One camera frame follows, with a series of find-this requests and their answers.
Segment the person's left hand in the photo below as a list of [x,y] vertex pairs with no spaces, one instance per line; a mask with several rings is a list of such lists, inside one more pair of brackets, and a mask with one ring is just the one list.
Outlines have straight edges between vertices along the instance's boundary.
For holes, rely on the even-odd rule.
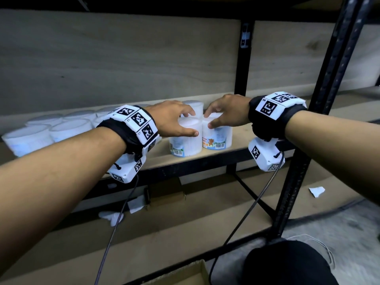
[[178,118],[180,115],[194,116],[191,106],[178,100],[163,101],[144,108],[154,119],[158,133],[162,137],[178,137]]

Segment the person's right hand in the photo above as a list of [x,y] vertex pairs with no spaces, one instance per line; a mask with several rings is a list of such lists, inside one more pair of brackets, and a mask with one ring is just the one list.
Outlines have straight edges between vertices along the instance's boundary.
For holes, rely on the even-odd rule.
[[207,107],[204,117],[211,113],[222,113],[226,115],[227,126],[237,127],[249,124],[249,109],[252,98],[242,95],[227,94],[213,101]]

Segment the white tub with blue label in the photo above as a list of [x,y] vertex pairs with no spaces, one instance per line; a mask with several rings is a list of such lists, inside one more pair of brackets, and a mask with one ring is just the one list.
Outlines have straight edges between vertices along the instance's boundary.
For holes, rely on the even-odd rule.
[[169,137],[170,153],[176,157],[189,157],[202,150],[202,120],[196,117],[180,117],[178,123],[184,128],[198,131],[196,137]]

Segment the white tub with bear label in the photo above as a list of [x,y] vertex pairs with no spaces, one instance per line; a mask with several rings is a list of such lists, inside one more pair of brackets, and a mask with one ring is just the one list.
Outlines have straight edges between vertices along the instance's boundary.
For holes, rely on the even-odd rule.
[[211,113],[209,117],[202,119],[202,147],[208,150],[224,150],[231,147],[233,128],[231,126],[221,126],[216,129],[208,128],[208,124],[219,118],[222,113]]

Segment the person's right forearm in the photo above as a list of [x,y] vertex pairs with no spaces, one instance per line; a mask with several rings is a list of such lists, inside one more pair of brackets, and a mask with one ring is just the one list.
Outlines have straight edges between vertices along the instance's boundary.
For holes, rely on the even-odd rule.
[[285,137],[345,185],[380,206],[380,124],[302,110],[288,121]]

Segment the person's left forearm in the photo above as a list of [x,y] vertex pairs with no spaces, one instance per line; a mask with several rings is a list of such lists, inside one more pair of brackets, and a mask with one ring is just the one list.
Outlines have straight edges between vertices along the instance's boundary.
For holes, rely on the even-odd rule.
[[0,275],[56,227],[125,152],[96,128],[0,166]]

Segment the wooden shelf board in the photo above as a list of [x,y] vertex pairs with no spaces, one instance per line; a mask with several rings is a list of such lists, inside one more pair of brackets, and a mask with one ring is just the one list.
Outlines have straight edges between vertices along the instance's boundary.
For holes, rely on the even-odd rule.
[[[276,209],[288,164],[276,175],[263,200]],[[273,173],[239,172],[259,194]],[[315,198],[309,187],[324,187]],[[122,285],[220,247],[254,202],[232,176],[221,175],[184,186],[185,200],[127,212],[119,224],[99,285]],[[330,211],[360,198],[354,190],[311,162],[290,218]],[[269,228],[272,218],[256,205],[231,241]],[[113,228],[98,219],[53,231],[25,254],[0,285],[93,285]]]
[[[338,92],[329,115],[364,122],[380,119],[380,86]],[[251,160],[248,144],[253,138],[251,125],[235,127],[231,147],[216,151],[203,148],[184,158],[171,155],[169,141],[164,139],[148,153],[138,173],[139,186]]]

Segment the plywood back panel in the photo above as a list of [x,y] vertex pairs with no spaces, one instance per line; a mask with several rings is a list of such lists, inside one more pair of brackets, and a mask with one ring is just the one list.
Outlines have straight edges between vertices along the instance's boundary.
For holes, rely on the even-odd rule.
[[240,22],[0,10],[0,114],[232,92]]
[[[247,96],[313,93],[334,23],[256,21]],[[374,86],[380,75],[380,25],[364,25],[339,91]]]

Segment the black metal shelving rack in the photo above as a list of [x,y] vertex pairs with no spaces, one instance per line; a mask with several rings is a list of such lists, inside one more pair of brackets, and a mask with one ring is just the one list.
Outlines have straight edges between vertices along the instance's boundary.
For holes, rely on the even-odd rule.
[[[338,89],[343,80],[345,71],[348,67],[350,58],[352,57],[356,43],[358,42],[360,33],[364,26],[364,21],[367,19],[368,14],[370,14],[371,6],[374,0],[343,0],[342,5],[337,15],[335,22],[335,27],[330,38],[330,42],[325,54],[324,61],[321,66],[321,70],[314,88],[311,105],[309,109],[320,114],[329,114],[335,97],[338,93]],[[264,211],[271,217],[273,223],[268,230],[268,235],[266,237],[267,241],[273,241],[278,239],[287,225],[291,209],[294,207],[296,197],[301,188],[301,182],[306,176],[307,169],[310,165],[311,158],[306,157],[305,153],[301,153],[299,149],[295,150],[294,161],[291,161],[290,170],[285,178],[283,188],[277,203],[276,210],[269,209],[267,205],[262,201],[264,193],[268,189],[271,182],[274,180],[280,169],[274,171],[273,176],[269,179],[268,183],[264,186],[263,190],[259,195],[255,195],[253,191],[247,186],[246,183],[236,174],[237,163],[227,165],[226,173],[232,175],[244,188],[245,190],[254,198],[254,203],[249,207],[248,211],[245,213],[243,218],[239,221],[237,226],[231,232],[226,241],[212,252],[215,256],[209,272],[209,282],[212,284],[212,273],[216,266],[217,260],[221,256],[221,251],[225,249],[232,249],[232,245],[229,245],[231,238],[253,211],[254,207],[259,204],[262,206]],[[135,189],[139,185],[138,174],[129,183],[124,183],[124,187],[132,188],[128,197],[125,199],[120,213],[124,212],[128,200],[134,193]],[[112,239],[116,233],[118,224],[112,232],[111,238],[107,244],[105,253],[103,255],[96,280],[95,285],[98,285],[100,280],[100,275],[102,269],[111,247]]]

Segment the brown cardboard box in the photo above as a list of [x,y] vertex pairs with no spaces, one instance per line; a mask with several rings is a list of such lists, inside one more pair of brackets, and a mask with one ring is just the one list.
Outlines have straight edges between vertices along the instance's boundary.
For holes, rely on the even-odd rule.
[[206,262],[201,259],[174,270],[162,277],[157,285],[211,285]]

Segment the person's black trouser leg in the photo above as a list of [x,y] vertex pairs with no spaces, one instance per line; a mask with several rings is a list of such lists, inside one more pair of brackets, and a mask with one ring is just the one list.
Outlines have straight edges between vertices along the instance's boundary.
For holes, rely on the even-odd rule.
[[241,285],[339,285],[325,258],[310,245],[282,239],[247,255]]

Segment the group of white lidded tubs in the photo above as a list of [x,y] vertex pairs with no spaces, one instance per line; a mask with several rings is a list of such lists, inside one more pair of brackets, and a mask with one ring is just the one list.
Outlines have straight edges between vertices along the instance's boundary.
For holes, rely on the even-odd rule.
[[91,110],[74,112],[74,115],[69,119],[59,115],[55,119],[45,119],[39,124],[27,125],[13,130],[4,134],[2,139],[16,157],[22,157],[95,128],[100,123],[98,122],[95,125],[95,116],[95,112]]

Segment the pale label on rack post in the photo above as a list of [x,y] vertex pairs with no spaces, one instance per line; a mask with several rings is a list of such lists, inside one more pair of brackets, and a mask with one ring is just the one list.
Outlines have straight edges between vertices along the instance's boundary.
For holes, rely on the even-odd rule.
[[250,23],[242,23],[240,33],[240,48],[249,48],[250,46]]

